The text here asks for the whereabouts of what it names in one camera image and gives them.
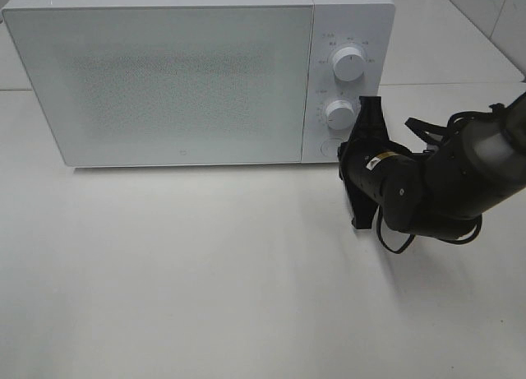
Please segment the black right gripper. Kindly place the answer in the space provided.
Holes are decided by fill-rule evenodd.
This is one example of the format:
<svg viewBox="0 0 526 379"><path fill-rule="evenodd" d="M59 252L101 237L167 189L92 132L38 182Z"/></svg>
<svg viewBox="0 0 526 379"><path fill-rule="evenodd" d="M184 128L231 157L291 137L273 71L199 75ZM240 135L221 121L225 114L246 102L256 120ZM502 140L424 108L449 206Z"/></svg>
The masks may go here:
<svg viewBox="0 0 526 379"><path fill-rule="evenodd" d="M386 151L389 135L379 96L362 96L360 112L349 138L338 148L339 178L344 183L355 229L371 229L382 203L381 178L374 159Z"/></svg>

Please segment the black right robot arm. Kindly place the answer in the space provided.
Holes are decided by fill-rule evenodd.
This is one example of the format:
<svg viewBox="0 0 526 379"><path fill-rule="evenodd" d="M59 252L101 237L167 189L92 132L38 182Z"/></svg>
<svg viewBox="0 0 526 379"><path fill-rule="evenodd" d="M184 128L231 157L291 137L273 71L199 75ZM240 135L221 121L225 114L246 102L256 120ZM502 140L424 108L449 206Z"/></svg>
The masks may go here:
<svg viewBox="0 0 526 379"><path fill-rule="evenodd" d="M409 118L406 126L427 143L422 153L390 139L379 97L360 102L338 149L356 229L370 229L378 217L394 231L456 241L525 188L523 95L488 112L456 113L444 127Z"/></svg>

